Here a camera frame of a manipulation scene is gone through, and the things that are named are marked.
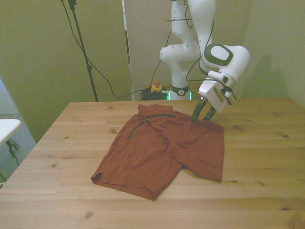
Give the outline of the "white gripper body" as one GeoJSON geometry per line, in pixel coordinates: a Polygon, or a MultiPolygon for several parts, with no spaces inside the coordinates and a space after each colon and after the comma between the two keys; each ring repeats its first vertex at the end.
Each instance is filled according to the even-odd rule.
{"type": "Polygon", "coordinates": [[[221,83],[212,79],[206,79],[201,84],[198,93],[208,100],[211,107],[218,113],[221,113],[226,105],[226,99],[221,91],[223,88],[221,83]]]}

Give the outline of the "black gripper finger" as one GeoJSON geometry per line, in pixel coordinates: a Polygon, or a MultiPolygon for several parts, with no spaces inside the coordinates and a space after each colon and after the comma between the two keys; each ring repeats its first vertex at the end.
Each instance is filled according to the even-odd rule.
{"type": "Polygon", "coordinates": [[[191,122],[195,122],[197,120],[198,116],[200,115],[200,112],[202,111],[202,109],[204,108],[206,103],[207,103],[207,99],[206,98],[203,98],[203,99],[199,100],[199,102],[197,103],[197,105],[196,105],[196,107],[194,109],[194,112],[192,114],[191,122]]]}
{"type": "Polygon", "coordinates": [[[210,121],[213,115],[216,113],[215,108],[211,107],[207,112],[206,116],[202,119],[203,121],[210,121]]]}

